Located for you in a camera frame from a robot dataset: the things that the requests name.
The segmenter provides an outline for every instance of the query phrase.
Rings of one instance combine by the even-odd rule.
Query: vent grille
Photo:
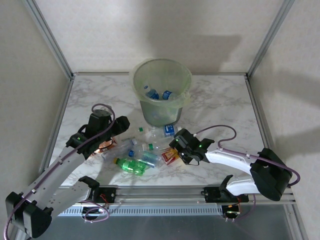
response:
[[[81,206],[72,206],[59,216],[81,216]],[[221,206],[110,206],[110,216],[204,216],[221,215]]]

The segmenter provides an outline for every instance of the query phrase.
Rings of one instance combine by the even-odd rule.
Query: white marble table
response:
[[[263,142],[244,76],[193,76],[192,81],[190,92],[193,99],[190,105],[183,108],[178,126],[195,133],[211,125],[230,125],[237,130],[238,135],[235,140],[226,142],[225,147],[262,150]],[[127,75],[77,76],[51,163],[70,136],[88,122],[91,106],[96,103],[111,105],[116,117],[127,116],[130,128],[147,125]],[[218,141],[232,134],[226,128],[219,128],[205,131],[198,138]],[[158,169],[150,168],[143,176],[135,176],[122,171],[112,161],[103,161],[100,155],[96,155],[74,170],[62,185],[73,185],[80,177],[87,175],[102,186],[205,186],[220,184],[229,174],[240,176],[242,173],[231,167],[206,162],[201,162],[200,166],[185,165],[179,159],[168,166],[164,164]]]

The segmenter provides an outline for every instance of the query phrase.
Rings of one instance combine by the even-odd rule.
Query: clear plastic bottle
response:
[[[144,151],[155,151],[156,153],[161,153],[170,149],[169,143],[171,140],[171,137],[166,137],[155,142],[144,143],[142,144],[142,149]]]
[[[143,162],[138,162],[130,158],[115,158],[113,162],[122,168],[123,171],[133,173],[137,176],[142,176],[147,167]]]
[[[133,139],[126,139],[124,141],[119,142],[116,146],[113,148],[105,151],[102,154],[102,157],[104,160],[112,160],[116,157],[120,157],[125,155],[130,149],[133,148],[134,145],[137,144],[137,140],[135,138]]]
[[[158,168],[161,166],[161,163],[163,163],[160,156],[157,156],[151,152],[144,151],[142,146],[134,147],[129,151],[128,156],[136,159],[138,162],[150,166],[151,168]]]
[[[174,99],[176,96],[178,96],[177,94],[175,94],[174,92],[172,91],[164,91],[164,93],[162,94],[162,99],[163,100],[172,100]]]
[[[151,142],[158,139],[174,136],[181,129],[182,127],[172,124],[163,127],[135,127],[115,136],[114,139],[117,143],[128,138],[136,138],[141,141]]]
[[[147,139],[154,140],[174,136],[181,129],[180,126],[169,124],[164,127],[139,127],[139,132],[144,133]]]
[[[157,99],[157,100],[159,99],[159,94],[155,89],[150,88],[148,85],[145,85],[143,89],[147,97],[151,99]]]

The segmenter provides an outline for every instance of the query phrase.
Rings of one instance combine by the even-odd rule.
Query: bottle label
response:
[[[154,145],[152,143],[150,143],[148,146],[149,146],[149,151],[152,151],[154,149]]]
[[[129,164],[130,164],[130,161],[125,161],[121,166],[122,170],[126,172],[130,172]]]
[[[170,136],[175,135],[175,128],[172,124],[164,126],[164,135],[166,137],[170,137]]]
[[[163,100],[168,100],[170,94],[172,94],[172,91],[168,91],[168,90],[164,91],[164,93],[163,93],[163,95],[162,95],[162,99],[163,99]]]
[[[154,93],[149,98],[157,100],[159,99],[159,94],[156,91],[154,91]]]
[[[130,158],[132,158],[135,155],[135,151],[130,150],[128,155],[129,155]]]

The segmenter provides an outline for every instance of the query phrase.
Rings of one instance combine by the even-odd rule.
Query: orange wrapper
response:
[[[169,165],[169,164],[173,163],[175,160],[180,158],[177,150],[175,150],[175,149],[170,149],[169,151],[166,151],[166,152],[162,153],[161,155],[162,155],[166,165]]]

